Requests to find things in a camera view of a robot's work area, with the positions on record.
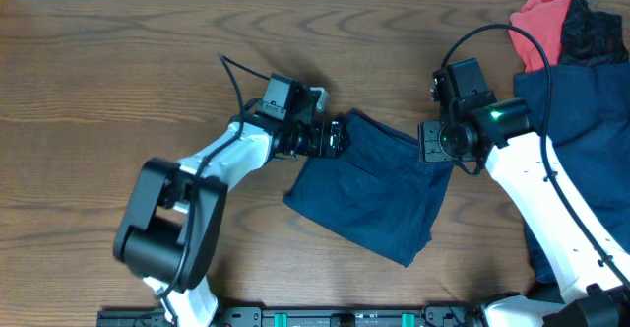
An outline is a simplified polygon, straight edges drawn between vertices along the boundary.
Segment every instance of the cable clip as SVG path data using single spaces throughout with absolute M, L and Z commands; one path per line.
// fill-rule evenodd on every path
M 604 265 L 604 264 L 608 264 L 608 263 L 610 263 L 610 262 L 612 262 L 612 256 L 611 256 L 610 254 L 607 254 L 607 255 L 606 255 L 606 257 L 605 257 L 604 259 L 600 259 L 600 260 L 598 260 L 598 264 L 599 264 L 599 266 L 600 266 L 600 267 L 602 267 L 602 268 L 603 268 L 603 265 Z
M 551 176 L 553 176 L 553 177 L 554 177 L 554 176 L 557 176 L 557 175 L 558 175 L 558 172 L 557 172 L 557 171 L 553 171 L 553 172 L 551 173 Z M 546 183 L 546 182 L 548 182 L 548 181 L 549 181 L 549 176 L 546 176 L 545 178 L 543 178 L 543 179 L 542 179 L 542 181 L 544 181 L 545 183 Z

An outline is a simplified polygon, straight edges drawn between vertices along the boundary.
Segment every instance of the wooden table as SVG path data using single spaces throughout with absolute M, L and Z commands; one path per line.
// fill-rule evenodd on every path
M 5 0 L 0 18 L 0 325 L 89 326 L 150 306 L 111 254 L 141 165 L 191 155 L 236 113 L 216 57 L 323 85 L 415 135 L 437 116 L 431 73 L 461 35 L 526 0 Z M 630 0 L 589 0 L 620 13 Z M 471 39 L 499 98 L 523 64 L 505 32 Z M 246 99 L 266 85 L 239 72 Z M 524 291 L 521 216 L 487 175 L 455 170 L 433 241 L 409 268 L 300 217 L 281 199 L 301 163 L 271 163 L 229 195 L 216 294 L 280 305 L 419 305 Z

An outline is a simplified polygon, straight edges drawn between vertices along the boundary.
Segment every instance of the blue towel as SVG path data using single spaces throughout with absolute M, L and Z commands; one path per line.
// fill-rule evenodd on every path
M 336 234 L 407 267 L 427 242 L 453 166 L 422 164 L 417 140 L 358 111 L 349 147 L 309 159 L 284 202 Z
M 630 64 L 558 66 L 552 69 L 549 137 L 567 174 L 601 224 L 630 251 Z M 514 92 L 525 98 L 536 127 L 547 95 L 543 70 L 517 75 Z M 537 279 L 555 281 L 534 234 L 526 239 Z

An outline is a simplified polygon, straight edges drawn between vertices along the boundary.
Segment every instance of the pink cloth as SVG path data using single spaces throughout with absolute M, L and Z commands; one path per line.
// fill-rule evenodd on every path
M 570 4 L 571 0 L 528 0 L 521 8 L 521 12 L 515 12 L 510 16 L 513 26 L 530 33 L 540 43 L 551 66 L 557 65 L 560 58 L 562 24 Z M 516 52 L 525 62 L 525 72 L 544 67 L 542 58 L 529 40 L 512 31 L 510 37 Z

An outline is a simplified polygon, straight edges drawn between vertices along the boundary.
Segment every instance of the folded cloth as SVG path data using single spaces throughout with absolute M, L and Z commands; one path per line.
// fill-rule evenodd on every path
M 558 64 L 562 23 L 571 0 L 528 0 L 521 12 L 510 16 L 515 27 L 530 33 L 542 46 L 551 66 Z M 516 52 L 525 62 L 525 72 L 541 69 L 544 64 L 534 45 L 519 33 L 510 31 Z
M 630 251 L 630 64 L 552 68 L 549 137 L 567 174 L 601 224 Z M 517 75 L 514 92 L 525 98 L 539 128 L 546 102 L 544 71 Z M 526 228 L 537 279 L 555 281 L 544 252 Z
M 586 0 L 572 0 L 562 26 L 559 64 L 596 66 L 628 62 L 621 16 L 592 12 Z
M 422 164 L 417 140 L 357 111 L 349 147 L 308 159 L 284 202 L 336 234 L 407 267 L 431 240 L 453 166 Z

